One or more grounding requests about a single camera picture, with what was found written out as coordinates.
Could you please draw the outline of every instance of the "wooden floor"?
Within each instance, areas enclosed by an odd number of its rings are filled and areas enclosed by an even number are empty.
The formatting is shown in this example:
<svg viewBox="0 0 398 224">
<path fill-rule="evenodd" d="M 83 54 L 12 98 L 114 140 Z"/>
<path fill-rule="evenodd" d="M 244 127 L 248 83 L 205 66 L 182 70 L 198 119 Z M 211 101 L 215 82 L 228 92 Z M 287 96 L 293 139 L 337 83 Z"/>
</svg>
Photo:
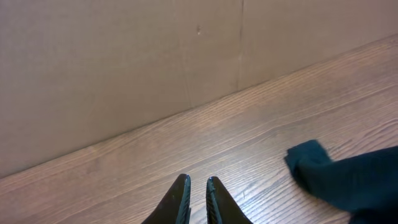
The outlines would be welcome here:
<svg viewBox="0 0 398 224">
<path fill-rule="evenodd" d="M 398 35 L 0 180 L 0 223 L 140 223 L 180 173 L 191 223 L 217 175 L 254 223 L 346 223 L 283 157 L 318 139 L 334 159 L 398 144 Z"/>
</svg>

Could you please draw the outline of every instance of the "wall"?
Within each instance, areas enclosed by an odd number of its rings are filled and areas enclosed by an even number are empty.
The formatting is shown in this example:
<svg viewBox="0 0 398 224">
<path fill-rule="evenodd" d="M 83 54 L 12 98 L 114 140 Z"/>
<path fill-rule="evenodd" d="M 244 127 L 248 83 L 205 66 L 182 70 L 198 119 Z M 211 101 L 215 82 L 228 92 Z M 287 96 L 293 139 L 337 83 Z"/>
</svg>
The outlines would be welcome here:
<svg viewBox="0 0 398 224">
<path fill-rule="evenodd" d="M 396 0 L 0 0 L 0 177 L 398 32 Z"/>
</svg>

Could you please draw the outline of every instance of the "teal fabric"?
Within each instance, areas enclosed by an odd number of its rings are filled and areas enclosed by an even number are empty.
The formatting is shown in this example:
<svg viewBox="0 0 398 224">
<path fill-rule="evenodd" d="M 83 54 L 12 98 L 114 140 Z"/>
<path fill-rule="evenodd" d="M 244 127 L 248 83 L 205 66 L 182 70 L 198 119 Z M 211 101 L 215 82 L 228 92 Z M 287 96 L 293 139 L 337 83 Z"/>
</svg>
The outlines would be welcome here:
<svg viewBox="0 0 398 224">
<path fill-rule="evenodd" d="M 398 146 L 332 161 L 316 140 L 287 151 L 294 180 L 352 214 L 350 223 L 398 223 Z"/>
</svg>

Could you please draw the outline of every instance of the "black object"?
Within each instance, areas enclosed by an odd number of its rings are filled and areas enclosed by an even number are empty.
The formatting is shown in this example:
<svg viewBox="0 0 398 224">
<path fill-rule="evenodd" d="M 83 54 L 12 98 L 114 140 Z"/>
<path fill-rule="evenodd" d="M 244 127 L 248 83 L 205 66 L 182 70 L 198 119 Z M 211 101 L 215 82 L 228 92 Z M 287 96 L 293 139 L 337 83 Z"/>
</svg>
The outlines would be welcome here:
<svg viewBox="0 0 398 224">
<path fill-rule="evenodd" d="M 191 178 L 180 174 L 155 210 L 142 222 L 145 224 L 187 224 L 191 214 Z"/>
<path fill-rule="evenodd" d="M 299 186 L 352 213 L 350 223 L 398 223 L 398 146 L 335 162 L 316 140 L 287 152 Z"/>
<path fill-rule="evenodd" d="M 218 177 L 210 177 L 206 187 L 208 224 L 251 223 Z"/>
</svg>

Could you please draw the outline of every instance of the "dark blue fabric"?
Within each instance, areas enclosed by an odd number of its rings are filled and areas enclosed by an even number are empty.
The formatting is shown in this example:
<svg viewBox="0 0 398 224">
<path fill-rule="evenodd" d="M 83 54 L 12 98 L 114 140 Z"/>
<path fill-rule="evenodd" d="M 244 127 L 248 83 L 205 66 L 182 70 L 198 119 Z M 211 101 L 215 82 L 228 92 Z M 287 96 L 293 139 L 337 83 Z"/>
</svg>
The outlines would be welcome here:
<svg viewBox="0 0 398 224">
<path fill-rule="evenodd" d="M 332 161 L 316 140 L 287 151 L 294 180 L 353 214 L 350 223 L 398 223 L 398 146 Z"/>
</svg>

